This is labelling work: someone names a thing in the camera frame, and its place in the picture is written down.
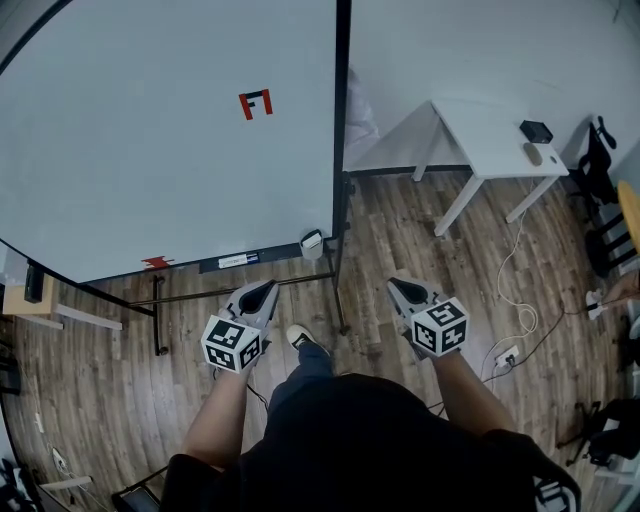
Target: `white cube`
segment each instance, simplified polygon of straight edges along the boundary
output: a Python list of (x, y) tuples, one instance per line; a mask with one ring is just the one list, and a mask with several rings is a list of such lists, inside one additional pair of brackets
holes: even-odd
[(413, 342), (431, 355), (460, 348), (469, 330), (469, 314), (455, 297), (411, 317)]
[(260, 355), (260, 330), (211, 315), (200, 339), (207, 363), (240, 373)]

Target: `white desk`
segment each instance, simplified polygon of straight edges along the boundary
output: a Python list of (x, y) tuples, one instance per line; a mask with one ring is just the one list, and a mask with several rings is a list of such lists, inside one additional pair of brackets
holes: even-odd
[(460, 150), (467, 158), (473, 176), (460, 192), (435, 229), (442, 236), (460, 215), (484, 180), (496, 178), (544, 177), (544, 180), (509, 215), (513, 222), (538, 199), (559, 176), (569, 174), (555, 149), (550, 144), (536, 144), (542, 164), (535, 167), (522, 145), (527, 142), (520, 124), (526, 114), (511, 112), (499, 105), (464, 100), (438, 99), (432, 101), (437, 117), (427, 134), (427, 151), (413, 174), (420, 181), (431, 160), (434, 139), (441, 125), (446, 126)]

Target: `person's right arm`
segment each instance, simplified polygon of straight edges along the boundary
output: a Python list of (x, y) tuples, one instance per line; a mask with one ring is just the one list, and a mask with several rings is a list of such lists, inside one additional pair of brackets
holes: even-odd
[(505, 406), (482, 383), (459, 351), (432, 361), (451, 423), (478, 436), (492, 430), (516, 432)]

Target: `beige sneaker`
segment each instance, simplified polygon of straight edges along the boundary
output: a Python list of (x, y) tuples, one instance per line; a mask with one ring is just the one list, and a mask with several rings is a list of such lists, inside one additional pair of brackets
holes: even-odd
[(296, 350), (298, 350), (303, 343), (315, 343), (324, 350), (327, 355), (330, 355), (326, 348), (313, 339), (313, 336), (307, 329), (298, 324), (294, 324), (287, 329), (287, 341), (291, 343), (291, 346)]

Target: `baseboard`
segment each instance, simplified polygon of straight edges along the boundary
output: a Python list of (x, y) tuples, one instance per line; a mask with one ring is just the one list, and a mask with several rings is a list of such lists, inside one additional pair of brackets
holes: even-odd
[[(416, 166), (409, 167), (383, 167), (381, 169), (363, 169), (361, 171), (350, 171), (349, 176), (353, 178), (368, 178), (371, 176), (389, 176), (393, 174), (413, 174)], [(425, 172), (449, 172), (449, 171), (471, 171), (468, 165), (428, 165)]]

